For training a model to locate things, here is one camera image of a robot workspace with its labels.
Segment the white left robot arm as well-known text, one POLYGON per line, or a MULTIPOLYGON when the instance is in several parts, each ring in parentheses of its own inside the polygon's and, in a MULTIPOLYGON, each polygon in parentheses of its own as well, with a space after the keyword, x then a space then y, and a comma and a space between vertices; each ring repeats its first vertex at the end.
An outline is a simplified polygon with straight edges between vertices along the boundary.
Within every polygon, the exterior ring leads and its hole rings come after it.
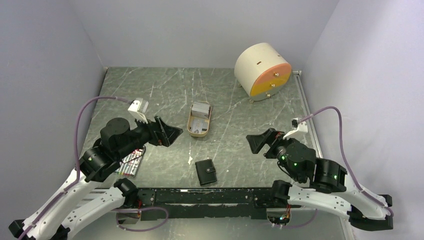
POLYGON ((77 161, 66 181, 55 194, 26 219, 14 220, 8 227, 18 240, 68 240, 102 215, 140 203, 139 190, 129 179, 119 179, 103 195, 77 205, 100 186, 123 158, 146 144, 169 147, 183 133, 167 125, 159 116, 154 120, 136 120, 136 128, 121 117, 109 120, 100 130, 100 138, 77 161))

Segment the black leather card holder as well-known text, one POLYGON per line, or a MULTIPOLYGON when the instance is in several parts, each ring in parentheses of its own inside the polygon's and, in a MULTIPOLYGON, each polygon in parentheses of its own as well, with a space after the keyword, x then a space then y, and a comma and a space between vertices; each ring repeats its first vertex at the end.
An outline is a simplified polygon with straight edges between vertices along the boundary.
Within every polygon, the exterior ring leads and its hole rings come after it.
POLYGON ((200 186, 213 184, 218 181, 216 168, 212 159, 205 159, 195 162, 195 168, 200 186))

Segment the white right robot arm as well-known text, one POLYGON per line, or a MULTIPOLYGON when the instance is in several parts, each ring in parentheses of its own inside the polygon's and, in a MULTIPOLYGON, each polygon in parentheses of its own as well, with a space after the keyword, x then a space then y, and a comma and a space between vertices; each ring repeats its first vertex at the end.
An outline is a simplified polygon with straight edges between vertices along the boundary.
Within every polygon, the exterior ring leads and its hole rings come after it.
POLYGON ((281 131, 269 128, 262 134, 247 135, 253 154, 268 145, 266 159, 277 160, 278 167, 296 183, 275 180, 270 202, 275 207, 305 206, 336 215, 363 231, 386 231, 394 228, 394 215, 389 211, 392 197, 375 194, 356 185, 348 171, 339 163, 316 156, 316 151, 300 141, 285 139, 281 131))

